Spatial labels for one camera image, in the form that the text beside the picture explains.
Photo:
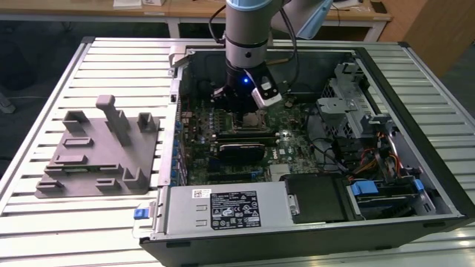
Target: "black cable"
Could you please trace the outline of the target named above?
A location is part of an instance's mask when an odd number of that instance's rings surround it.
[[[335,4],[333,4],[334,8],[337,8],[337,16],[339,17],[339,27],[341,27],[341,23],[342,23],[342,20],[341,20],[341,9],[335,6]]]
[[[291,88],[291,86],[298,81],[299,74],[301,74],[301,60],[299,60],[299,53],[298,53],[298,46],[297,46],[298,38],[295,36],[294,27],[293,27],[287,13],[283,10],[283,8],[281,9],[281,15],[282,15],[282,19],[283,19],[283,22],[285,22],[287,30],[289,30],[289,34],[290,34],[290,38],[293,40],[293,46],[294,46],[293,56],[290,57],[290,60],[293,60],[295,58],[295,64],[297,64],[294,78],[289,82],[289,88]]]
[[[217,43],[225,43],[225,40],[217,38],[215,31],[214,31],[214,27],[213,27],[213,23],[214,23],[215,17],[217,17],[218,14],[225,10],[225,8],[226,8],[226,5],[222,6],[222,8],[217,10],[217,12],[215,12],[215,14],[211,16],[210,22],[209,22],[210,33],[211,33],[211,36],[213,36],[213,38],[215,39],[215,42],[217,42]]]
[[[0,160],[12,161],[14,158],[12,157],[7,157],[7,156],[0,156]]]

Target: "metal bracket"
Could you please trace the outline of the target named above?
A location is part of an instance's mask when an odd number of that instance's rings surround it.
[[[374,131],[374,126],[385,125],[391,120],[391,116],[389,114],[379,114],[379,115],[366,115],[362,118],[362,127],[363,127],[363,134],[371,134]]]
[[[169,62],[171,68],[177,68],[189,62],[186,46],[173,46],[170,48]]]

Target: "white label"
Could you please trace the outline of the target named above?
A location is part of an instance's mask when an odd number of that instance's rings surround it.
[[[163,12],[145,12],[143,14],[150,16],[165,16]]]
[[[259,217],[250,217],[250,218],[247,218],[247,221],[259,221]]]
[[[195,199],[209,199],[211,195],[211,189],[194,189],[193,198]]]

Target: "slotted aluminum surface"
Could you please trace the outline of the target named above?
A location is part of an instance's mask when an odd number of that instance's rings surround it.
[[[141,249],[133,236],[134,208],[157,198],[153,191],[123,197],[38,199],[35,186],[55,152],[68,110],[83,109],[88,117],[105,115],[94,108],[101,94],[117,96],[127,116],[166,113],[171,78],[169,52],[173,45],[213,45],[207,39],[98,38],[82,44],[71,66],[46,104],[32,131],[3,177],[0,201],[2,266],[161,266]],[[397,43],[302,41],[302,46],[367,48],[402,101],[421,124],[462,186],[475,199],[474,122],[447,89],[418,61],[411,50]],[[374,92],[375,101],[382,102]],[[154,170],[161,168],[162,145],[157,145]],[[141,229],[151,221],[138,221]],[[306,258],[230,264],[230,266],[467,266],[475,260],[475,228],[433,234],[401,248]]]

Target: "blue drive latch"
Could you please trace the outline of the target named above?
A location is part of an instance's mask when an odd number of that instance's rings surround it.
[[[134,211],[134,219],[135,220],[149,219],[149,208],[146,208],[146,209],[135,209],[135,211]]]
[[[374,181],[358,181],[351,185],[354,195],[378,194],[378,187]]]

